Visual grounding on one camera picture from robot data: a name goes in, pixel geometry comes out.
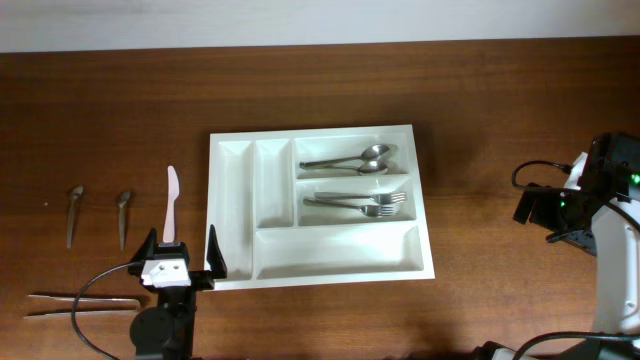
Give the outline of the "metal fork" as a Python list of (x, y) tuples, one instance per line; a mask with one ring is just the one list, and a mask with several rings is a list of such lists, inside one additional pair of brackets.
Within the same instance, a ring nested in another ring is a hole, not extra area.
[(406, 200), (405, 192), (394, 193), (339, 193), (339, 192), (315, 192), (314, 197), (318, 200), (338, 201), (338, 200), (370, 200), (378, 205), (390, 205), (402, 203)]
[(350, 210), (357, 210), (362, 215), (372, 218), (390, 217), (396, 214), (396, 210), (391, 205), (354, 205), (343, 202), (326, 201), (304, 198), (303, 204), (308, 206), (334, 207)]

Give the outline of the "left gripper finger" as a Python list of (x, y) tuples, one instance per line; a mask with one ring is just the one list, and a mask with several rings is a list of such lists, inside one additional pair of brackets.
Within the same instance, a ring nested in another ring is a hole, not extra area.
[(148, 260), (152, 260), (155, 256), (157, 247), (157, 230), (152, 228), (146, 239), (140, 246), (140, 248), (135, 252), (133, 257), (131, 258), (131, 263), (141, 263)]
[(209, 266), (209, 272), (213, 279), (227, 278), (228, 270), (226, 262), (220, 250), (216, 228), (213, 224), (209, 226), (206, 262)]

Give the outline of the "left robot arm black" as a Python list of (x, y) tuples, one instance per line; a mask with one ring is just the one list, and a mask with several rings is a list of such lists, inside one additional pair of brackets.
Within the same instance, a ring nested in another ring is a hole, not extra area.
[(131, 258), (128, 273), (139, 278), (143, 288), (157, 295), (157, 305), (136, 315), (130, 326), (137, 359), (192, 357), (196, 294), (214, 289), (216, 280), (227, 277), (227, 266), (213, 226), (209, 228), (208, 240), (207, 270), (191, 271), (187, 246), (182, 242), (158, 242), (155, 229), (150, 230)]

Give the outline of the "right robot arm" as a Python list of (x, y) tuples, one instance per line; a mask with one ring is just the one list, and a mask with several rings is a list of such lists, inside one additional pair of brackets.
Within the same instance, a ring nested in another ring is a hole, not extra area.
[(549, 230), (548, 243), (564, 242), (597, 260), (597, 301), (588, 332), (539, 335), (513, 350), (488, 341), (477, 360), (525, 359), (543, 342), (573, 339), (560, 359), (627, 359), (639, 356), (639, 139), (616, 132), (593, 139), (572, 164), (559, 164), (561, 187), (512, 184), (522, 196), (513, 218)]

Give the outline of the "pink plastic knife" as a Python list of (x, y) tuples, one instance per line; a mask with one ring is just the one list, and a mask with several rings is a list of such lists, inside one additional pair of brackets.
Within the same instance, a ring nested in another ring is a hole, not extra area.
[(175, 202), (180, 194), (180, 185), (177, 172), (171, 165), (167, 167), (167, 178), (168, 196), (162, 240), (164, 243), (172, 243), (176, 236)]

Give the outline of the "small metal teaspoon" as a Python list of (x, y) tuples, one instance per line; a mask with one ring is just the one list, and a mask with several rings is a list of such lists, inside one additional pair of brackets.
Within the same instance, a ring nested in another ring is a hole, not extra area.
[(123, 251), (126, 246), (127, 206), (131, 198), (132, 198), (132, 193), (130, 191), (122, 192), (117, 202), (119, 247), (121, 251)]
[(67, 214), (66, 248), (71, 249), (73, 245), (74, 227), (78, 202), (84, 193), (84, 186), (74, 187), (69, 195), (69, 209)]

